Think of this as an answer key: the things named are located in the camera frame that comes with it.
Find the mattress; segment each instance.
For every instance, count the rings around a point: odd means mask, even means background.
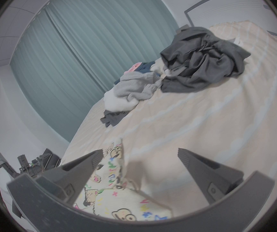
[[[127,177],[174,216],[208,206],[177,156],[189,149],[237,168],[274,178],[277,196],[277,37],[250,21],[221,23],[210,30],[219,38],[240,38],[249,51],[245,71],[197,93],[162,93],[141,101],[115,127],[101,123],[103,99],[97,102],[62,158],[75,160],[122,138]]]

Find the curtain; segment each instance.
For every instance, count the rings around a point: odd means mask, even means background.
[[[71,141],[114,81],[159,58],[177,28],[161,0],[52,0],[10,65],[33,108]]]

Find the pink garment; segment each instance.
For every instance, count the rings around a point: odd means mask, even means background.
[[[124,74],[125,74],[125,73],[128,73],[128,72],[133,72],[133,71],[135,71],[141,64],[142,64],[142,62],[139,62],[139,63],[134,64],[128,71],[124,72]]]

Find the cartoon print fabric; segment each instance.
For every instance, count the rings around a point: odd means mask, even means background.
[[[73,207],[121,221],[156,221],[172,217],[171,210],[153,203],[125,178],[121,139],[103,151],[103,159]]]

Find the black mechanical device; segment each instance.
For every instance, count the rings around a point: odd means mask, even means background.
[[[61,160],[57,155],[53,154],[49,149],[46,149],[42,155],[32,160],[31,164],[28,163],[25,155],[21,155],[17,157],[17,159],[21,165],[21,168],[19,169],[20,173],[17,173],[0,153],[0,168],[4,168],[13,179],[24,173],[28,174],[32,178],[35,178],[40,173],[46,170],[58,167]],[[7,207],[2,199],[1,192],[0,192],[0,202],[7,210]],[[19,211],[19,209],[16,207],[14,201],[12,201],[12,212],[16,214],[19,218],[24,217],[22,213]]]
[[[197,212],[164,221],[122,222],[101,218],[72,207],[95,167],[102,160],[96,150],[32,178],[24,173],[7,188],[20,213],[40,232],[68,231],[243,231],[269,197],[274,180],[255,171],[243,173],[186,149],[178,157],[210,205]]]

